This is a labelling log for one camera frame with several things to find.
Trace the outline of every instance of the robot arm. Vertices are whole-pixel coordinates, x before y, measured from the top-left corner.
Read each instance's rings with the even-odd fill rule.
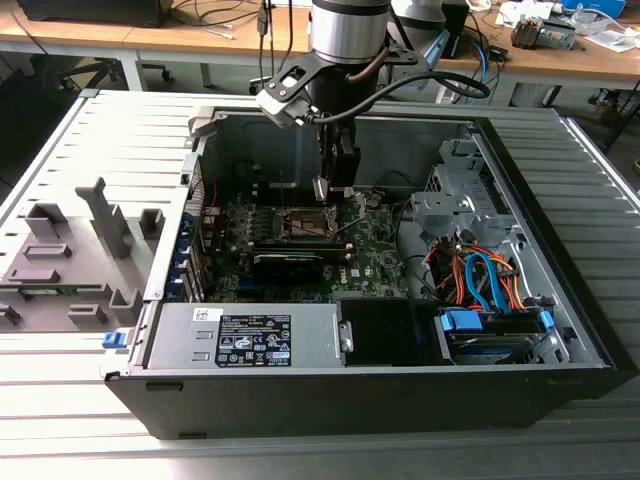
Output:
[[[467,77],[443,72],[406,77],[376,93],[382,65],[415,65],[421,59],[406,48],[410,40],[401,20],[391,13],[391,0],[313,0],[311,52],[285,63],[257,96],[265,115],[282,128],[293,123],[318,125],[322,172],[313,182],[318,200],[324,201],[330,190],[353,185],[360,163],[353,118],[371,108],[384,90],[435,78],[453,90],[448,80],[470,85],[481,92],[476,98],[490,93]],[[394,33],[406,47],[387,32],[391,18]]]

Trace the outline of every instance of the blue latch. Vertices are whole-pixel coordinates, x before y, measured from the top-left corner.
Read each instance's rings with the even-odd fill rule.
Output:
[[[556,325],[555,322],[553,321],[553,316],[551,315],[550,312],[547,312],[546,310],[544,312],[540,312],[540,320],[542,321],[544,328],[547,329],[547,332],[551,330],[553,327],[555,327]]]
[[[451,330],[482,330],[482,320],[471,310],[447,310],[440,316],[445,332]]]
[[[124,332],[107,332],[102,339],[102,348],[125,348],[127,334]]]

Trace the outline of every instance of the wire bundle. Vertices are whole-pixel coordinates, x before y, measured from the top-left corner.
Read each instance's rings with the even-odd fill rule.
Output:
[[[431,261],[435,253],[441,247],[439,244],[435,244],[429,255],[427,261]],[[526,310],[526,306],[522,302],[520,297],[520,291],[518,286],[518,275],[514,271],[513,267],[504,259],[504,257],[493,253],[487,249],[478,246],[460,245],[459,248],[455,244],[451,249],[451,272],[445,277],[435,288],[435,295],[443,296],[447,286],[453,287],[455,298],[452,297],[453,293],[448,295],[445,300],[451,301],[454,305],[465,307],[474,311],[486,311],[487,309],[483,305],[476,303],[476,299],[471,296],[472,292],[469,288],[474,288],[470,285],[469,288],[465,288],[465,275],[463,267],[467,265],[469,259],[473,253],[481,253],[488,257],[488,259],[495,264],[499,275],[499,283],[507,299],[507,305],[513,310]]]

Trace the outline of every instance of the side panel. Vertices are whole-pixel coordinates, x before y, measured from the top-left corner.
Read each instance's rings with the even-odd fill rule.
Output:
[[[300,377],[119,377],[106,385],[160,439],[526,427],[628,380],[599,370]]]

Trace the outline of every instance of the computer case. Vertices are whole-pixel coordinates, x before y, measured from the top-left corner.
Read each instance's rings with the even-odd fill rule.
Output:
[[[469,13],[469,5],[464,0],[444,0],[442,11],[447,18],[444,28],[449,32],[449,40],[442,52],[442,58],[456,58],[460,48],[460,37]]]
[[[29,20],[121,23],[158,27],[172,0],[18,0]]]

